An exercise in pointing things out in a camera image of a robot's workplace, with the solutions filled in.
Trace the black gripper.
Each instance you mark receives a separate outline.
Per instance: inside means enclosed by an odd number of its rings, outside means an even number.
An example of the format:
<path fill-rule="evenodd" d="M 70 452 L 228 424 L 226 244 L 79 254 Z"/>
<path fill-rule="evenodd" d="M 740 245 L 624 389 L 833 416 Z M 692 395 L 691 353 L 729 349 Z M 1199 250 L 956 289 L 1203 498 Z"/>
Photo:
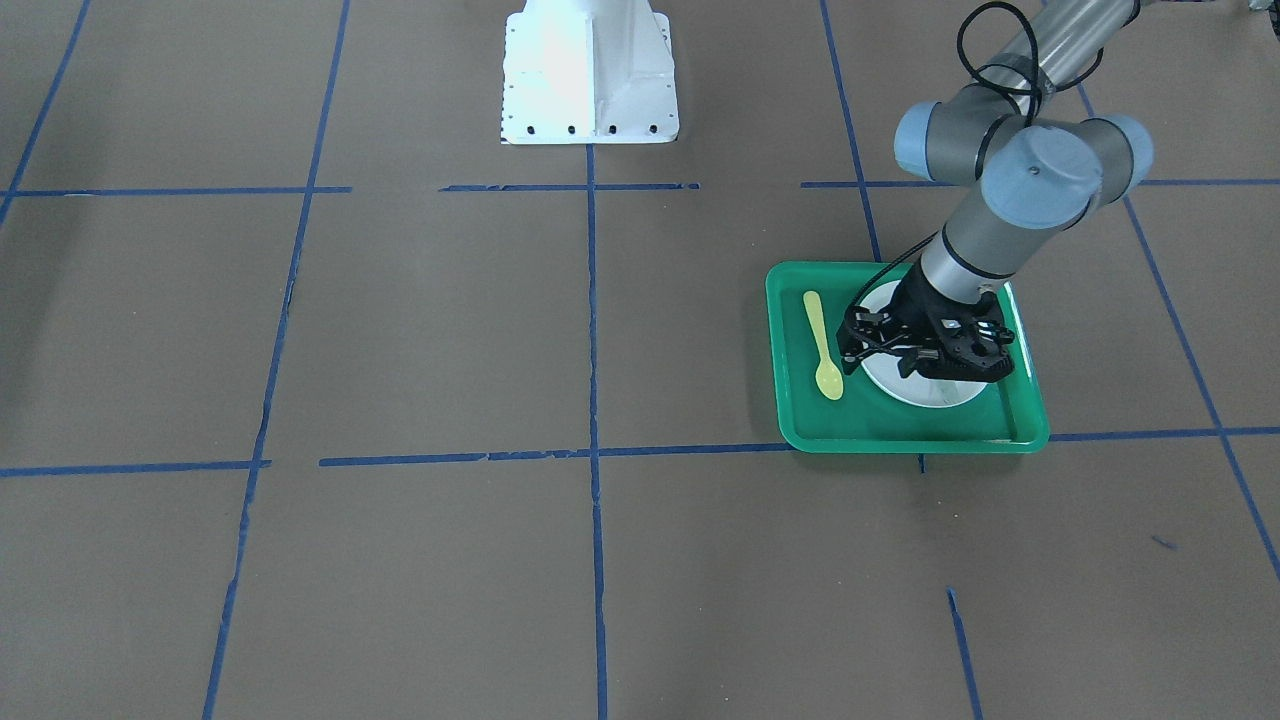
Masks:
<path fill-rule="evenodd" d="M 896 359 L 901 378 L 996 383 L 1014 372 L 1009 346 L 1016 334 L 1005 324 L 998 295 L 982 290 L 964 304 L 934 290 L 918 266 L 890 291 L 884 304 L 867 302 L 893 265 L 878 270 L 847 305 L 836 331 L 838 364 L 851 375 L 867 359 Z"/>

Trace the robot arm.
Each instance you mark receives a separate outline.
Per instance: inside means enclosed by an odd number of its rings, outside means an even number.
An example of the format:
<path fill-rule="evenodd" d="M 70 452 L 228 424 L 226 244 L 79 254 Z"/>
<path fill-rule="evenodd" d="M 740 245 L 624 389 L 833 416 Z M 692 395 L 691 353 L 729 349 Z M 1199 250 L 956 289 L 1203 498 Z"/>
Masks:
<path fill-rule="evenodd" d="M 968 83 L 945 102 L 910 108 L 893 137 L 899 165 L 966 195 L 929 237 L 900 256 L 890 299 L 865 304 L 868 281 L 835 334 L 852 374 L 893 359 L 897 375 L 993 384 L 1015 368 L 1019 333 L 998 292 L 1055 236 L 1125 199 L 1149 173 L 1155 146 L 1132 117 L 1074 123 L 1042 114 L 1096 72 L 1140 1 L 1048 1 L 1027 15 L 987 1 L 956 35 Z"/>

